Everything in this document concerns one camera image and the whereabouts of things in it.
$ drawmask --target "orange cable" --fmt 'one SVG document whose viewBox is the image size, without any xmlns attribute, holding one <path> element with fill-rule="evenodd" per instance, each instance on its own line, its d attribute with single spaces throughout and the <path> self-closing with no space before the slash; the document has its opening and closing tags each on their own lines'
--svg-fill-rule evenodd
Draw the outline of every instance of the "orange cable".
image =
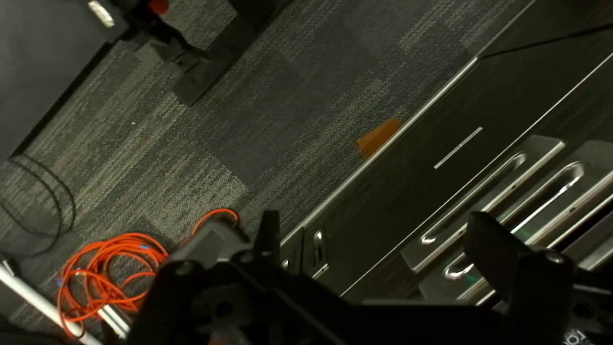
<svg viewBox="0 0 613 345">
<path fill-rule="evenodd" d="M 230 207 L 216 207 L 201 214 L 189 228 L 182 245 L 191 239 L 210 218 L 230 220 L 239 226 L 239 214 Z M 59 270 L 57 310 L 63 327 L 65 322 L 82 326 L 97 320 L 97 310 L 111 304 L 117 310 L 134 314 L 147 291 L 126 293 L 124 289 L 138 280 L 155 278 L 157 268 L 168 258 L 168 251 L 153 237 L 142 232 L 124 232 L 103 241 L 92 241 L 74 251 Z M 113 262 L 136 262 L 140 268 L 120 280 L 111 278 Z"/>
</svg>

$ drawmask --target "gray carpet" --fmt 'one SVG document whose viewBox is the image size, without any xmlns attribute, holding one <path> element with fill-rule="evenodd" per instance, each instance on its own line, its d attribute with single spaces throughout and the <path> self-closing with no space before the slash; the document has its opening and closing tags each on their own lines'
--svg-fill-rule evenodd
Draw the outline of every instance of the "gray carpet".
<svg viewBox="0 0 613 345">
<path fill-rule="evenodd" d="M 80 243 L 130 228 L 178 239 L 214 205 L 237 207 L 245 228 L 279 209 L 289 232 L 362 163 L 358 136 L 408 120 L 525 4 L 293 2 L 193 107 L 168 92 L 178 71 L 149 46 L 117 44 L 27 149 L 73 189 L 76 224 L 50 255 L 23 260 L 25 274 L 53 291 L 50 276 Z M 232 15 L 218 0 L 176 0 L 168 21 L 207 44 Z M 0 174 L 2 199 L 51 232 L 44 188 L 9 163 Z M 4 214 L 0 234 L 11 251 L 42 245 Z M 2 310 L 44 324 L 27 306 Z"/>
</svg>

